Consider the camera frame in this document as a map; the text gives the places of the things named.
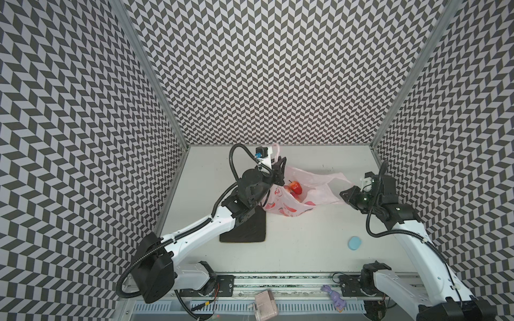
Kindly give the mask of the red fake apple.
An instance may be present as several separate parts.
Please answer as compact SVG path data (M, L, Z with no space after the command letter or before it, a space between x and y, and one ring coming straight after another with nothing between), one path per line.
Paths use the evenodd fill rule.
M289 187L291 192L296 195L301 195L303 193L303 188L298 181L290 181Z

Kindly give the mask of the pink plastic bag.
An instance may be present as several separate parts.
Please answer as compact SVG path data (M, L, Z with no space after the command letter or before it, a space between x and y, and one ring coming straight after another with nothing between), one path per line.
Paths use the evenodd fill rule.
M276 161L281 156L280 146L272 144L271 147L273 161ZM301 195L291 192L290 181L298 181L301 184L303 188ZM262 207L267 213L298 217L321 205L341 205L342 199L329 186L333 182L341 183L345 189L354 186L342 173L319 175L286 165L285 185L273 185L270 193L264 198L265 203Z

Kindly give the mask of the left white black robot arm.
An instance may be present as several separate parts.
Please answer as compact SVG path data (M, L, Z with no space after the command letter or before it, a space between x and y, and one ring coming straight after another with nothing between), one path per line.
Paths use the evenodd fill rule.
M187 263L187 256L233 230L265 230L264 202L273 186L285 184L286 159L279 155L279 145L250 151L238 143L231 147L228 162L234 183L216 200L211 214L182 230L163 236L151 232L144 237L116 282L119 298L140 296L150 304L170 291L193 290L208 296L218 287L216 273L205 261Z

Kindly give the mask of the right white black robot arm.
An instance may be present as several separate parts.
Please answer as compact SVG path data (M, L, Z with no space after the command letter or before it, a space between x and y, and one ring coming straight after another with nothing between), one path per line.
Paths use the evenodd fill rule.
M361 291L368 296L391 298L413 320L495 320L495 307L477 298L451 270L447 260L430 240L417 211L400 203L396 179L382 163L377 174L368 172L364 187L340 192L341 199L366 216L365 229L379 239L393 236L415 267L425 293L401 280L385 263L362 267Z

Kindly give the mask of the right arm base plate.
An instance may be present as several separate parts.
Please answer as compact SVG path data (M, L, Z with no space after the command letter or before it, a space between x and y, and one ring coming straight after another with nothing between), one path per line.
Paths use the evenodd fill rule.
M337 281L343 296L345 297L369 297L369 298L383 298L384 294L372 290L371 293L365 292L361 289L360 277L340 274L337 276Z

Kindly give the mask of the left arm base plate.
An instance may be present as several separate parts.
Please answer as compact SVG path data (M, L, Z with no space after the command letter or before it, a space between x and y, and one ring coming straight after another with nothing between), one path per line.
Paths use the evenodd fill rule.
M179 291L181 297L186 298L207 298L214 297L232 297L235 286L235 275L225 274L217 275L211 278L207 284L200 290L183 289Z

